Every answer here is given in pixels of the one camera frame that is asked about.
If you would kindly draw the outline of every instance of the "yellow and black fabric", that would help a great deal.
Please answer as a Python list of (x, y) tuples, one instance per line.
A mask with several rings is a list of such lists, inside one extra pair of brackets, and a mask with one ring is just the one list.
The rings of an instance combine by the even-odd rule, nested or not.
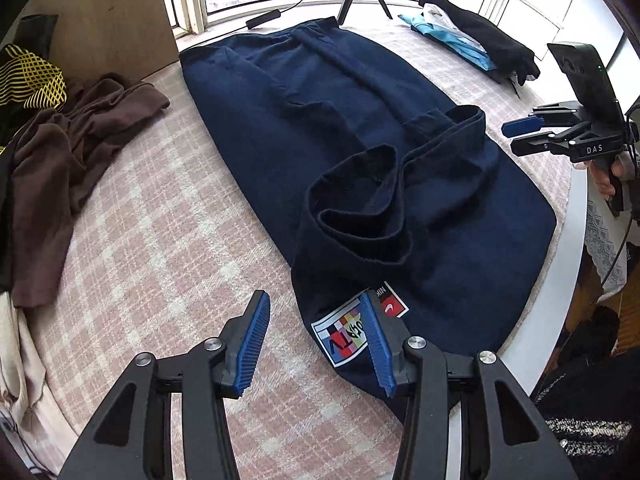
[(13, 101), (24, 108), (58, 108), (66, 101), (62, 70), (15, 44), (4, 52), (8, 61), (0, 68), (0, 106)]
[(0, 51), (0, 153), (38, 110), (66, 101), (62, 70), (16, 44)]

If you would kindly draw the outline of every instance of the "windowsill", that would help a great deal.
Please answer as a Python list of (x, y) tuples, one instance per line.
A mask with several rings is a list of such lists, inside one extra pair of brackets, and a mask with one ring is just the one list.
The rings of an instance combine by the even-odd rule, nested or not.
[(176, 39), (176, 41), (190, 34), (188, 30), (185, 30), (179, 26), (173, 27), (172, 31), (174, 32), (174, 38)]
[[(306, 22), (307, 20), (314, 20), (318, 18), (326, 18), (328, 16), (337, 16), (340, 11), (340, 4), (342, 0), (321, 0), (318, 2), (309, 2), (308, 4), (305, 2), (302, 5), (296, 7), (295, 9), (291, 9), (285, 12), (280, 18), (273, 20), (272, 22), (267, 22), (260, 27), (256, 27), (253, 29), (255, 32), (261, 32), (264, 30), (273, 31), (273, 30), (281, 30), (287, 27), (293, 27), (301, 22)], [(397, 5), (391, 3), (389, 0), (386, 0), (386, 4), (391, 11), (391, 14), (394, 16), (394, 19), (398, 14), (403, 12), (421, 12), (421, 7), (418, 7), (417, 4), (412, 6), (410, 2), (406, 2), (404, 5)], [(231, 34), (232, 30), (236, 28), (242, 27), (246, 20), (252, 18), (254, 16), (259, 16), (264, 12), (272, 9), (282, 9), (290, 6), (289, 2), (283, 4), (282, 0), (276, 0), (274, 2), (260, 2), (259, 10), (256, 7), (251, 6), (251, 8), (245, 9), (245, 7), (236, 7), (235, 9), (230, 9), (235, 11), (235, 14), (232, 17), (224, 17), (220, 16), (220, 19), (216, 22), (212, 22), (207, 30), (202, 34), (189, 34), (187, 36), (183, 36), (181, 38), (177, 38), (178, 50), (181, 52), (194, 44), (207, 41), (210, 38), (214, 38), (219, 36), (220, 34), (225, 34), (228, 32)], [(351, 5), (351, 9), (347, 15), (347, 19), (344, 23), (345, 27), (349, 27), (349, 25), (355, 25), (358, 23), (358, 19), (370, 19), (371, 16), (379, 15), (381, 20), (386, 20), (386, 16), (380, 4), (376, 1), (362, 1), (362, 2), (354, 2)], [(247, 30), (240, 30), (238, 33), (247, 32)]]

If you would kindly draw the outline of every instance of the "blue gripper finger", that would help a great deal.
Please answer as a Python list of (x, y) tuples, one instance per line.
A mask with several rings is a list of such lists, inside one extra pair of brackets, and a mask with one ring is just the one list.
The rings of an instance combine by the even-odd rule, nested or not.
[(502, 134), (505, 137), (517, 137), (519, 135), (531, 134), (533, 132), (540, 131), (540, 128), (545, 125), (545, 120), (532, 115), (524, 117), (523, 119), (516, 119), (515, 121), (509, 121), (502, 125)]

